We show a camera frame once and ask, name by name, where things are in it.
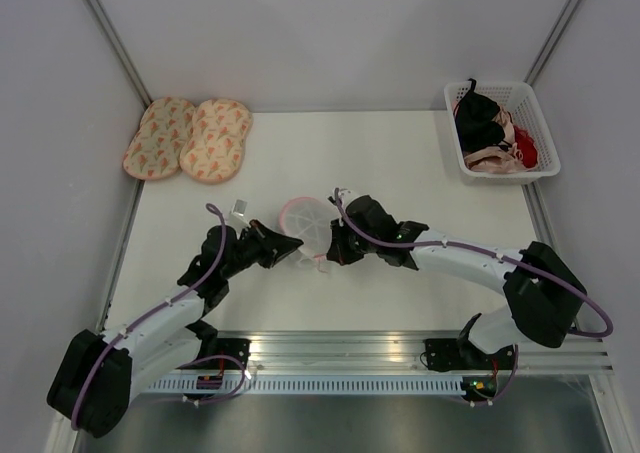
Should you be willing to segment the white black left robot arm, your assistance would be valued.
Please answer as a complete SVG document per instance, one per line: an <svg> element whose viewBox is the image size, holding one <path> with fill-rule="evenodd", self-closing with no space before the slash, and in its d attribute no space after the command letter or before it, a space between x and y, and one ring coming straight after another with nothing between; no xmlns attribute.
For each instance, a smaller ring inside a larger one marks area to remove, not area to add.
<svg viewBox="0 0 640 453"><path fill-rule="evenodd" d="M253 265L270 269L302 244L257 220L241 231L211 228L168 297L119 327L71 339L47 404L73 428L105 436L157 379L188 363L206 369L216 362L217 331L203 318L228 294L232 277Z"/></svg>

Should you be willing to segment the white pink mesh laundry bag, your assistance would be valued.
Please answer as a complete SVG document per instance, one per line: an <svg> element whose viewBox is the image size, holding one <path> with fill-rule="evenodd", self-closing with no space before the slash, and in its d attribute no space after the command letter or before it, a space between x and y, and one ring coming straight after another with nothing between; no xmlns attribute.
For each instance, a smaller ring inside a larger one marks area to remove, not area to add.
<svg viewBox="0 0 640 453"><path fill-rule="evenodd" d="M292 255L294 264L327 273L326 254L331 245L331 222L335 212L325 203L312 197L297 197L288 201L279 214L279 226L289 237L303 245Z"/></svg>

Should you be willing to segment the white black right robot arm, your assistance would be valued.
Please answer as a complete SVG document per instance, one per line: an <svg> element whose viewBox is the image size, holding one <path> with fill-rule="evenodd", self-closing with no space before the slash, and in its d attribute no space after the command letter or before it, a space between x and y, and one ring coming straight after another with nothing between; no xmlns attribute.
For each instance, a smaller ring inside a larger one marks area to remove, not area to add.
<svg viewBox="0 0 640 453"><path fill-rule="evenodd" d="M504 307L473 315L456 337L426 341L428 369L510 368L520 343L557 349L571 334L586 290L548 245L466 243L423 223L398 222L369 195L337 189L329 200L340 216L331 223L328 261L346 266L375 255L391 267L444 273L505 298Z"/></svg>

